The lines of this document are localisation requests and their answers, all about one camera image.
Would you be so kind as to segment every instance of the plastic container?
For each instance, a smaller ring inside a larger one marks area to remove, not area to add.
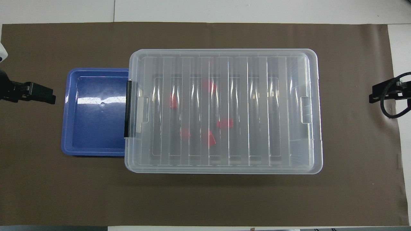
[[[69,72],[61,138],[65,154],[124,156],[127,80],[127,68]]]
[[[136,173],[315,174],[323,165],[309,49],[139,50],[125,165]]]

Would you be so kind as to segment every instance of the red block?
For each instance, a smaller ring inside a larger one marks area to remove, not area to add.
[[[213,146],[215,145],[215,139],[214,139],[214,135],[212,134],[212,132],[210,130],[208,130],[208,146]]]
[[[208,91],[214,93],[217,90],[217,85],[213,81],[208,82]]]
[[[217,127],[220,128],[229,128],[229,127],[234,127],[234,121],[232,119],[224,119],[221,121],[217,122]]]
[[[181,136],[182,138],[188,139],[189,137],[191,137],[191,134],[190,134],[190,131],[189,131],[187,128],[183,128],[183,129],[180,131],[180,136]]]
[[[170,108],[178,108],[178,102],[177,102],[177,97],[175,95],[171,94],[170,95]]]

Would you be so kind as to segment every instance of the white robot part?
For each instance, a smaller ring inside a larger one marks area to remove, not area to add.
[[[0,62],[7,58],[8,54],[4,46],[0,43]]]

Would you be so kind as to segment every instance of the black cable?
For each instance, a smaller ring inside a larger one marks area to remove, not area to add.
[[[403,73],[403,74],[401,74],[401,75],[393,78],[393,79],[387,84],[387,86],[384,88],[383,92],[381,93],[381,96],[380,96],[380,107],[381,107],[381,111],[383,112],[383,114],[384,114],[385,116],[387,116],[387,117],[390,118],[390,119],[396,119],[396,118],[398,118],[398,117],[401,117],[401,116],[405,115],[407,112],[411,111],[411,99],[407,99],[407,108],[405,108],[402,112],[400,112],[400,113],[398,113],[398,114],[396,114],[396,115],[388,114],[388,112],[386,111],[385,106],[384,106],[384,100],[385,100],[385,97],[386,97],[386,95],[387,95],[388,89],[389,89],[394,83],[398,82],[400,78],[402,78],[402,77],[404,77],[404,76],[407,76],[407,75],[411,75],[411,72],[406,72],[406,73]]]

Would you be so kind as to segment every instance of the clear plastic storage box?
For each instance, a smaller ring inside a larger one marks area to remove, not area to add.
[[[139,50],[129,80],[125,164],[133,172],[322,168],[317,56],[310,49]]]

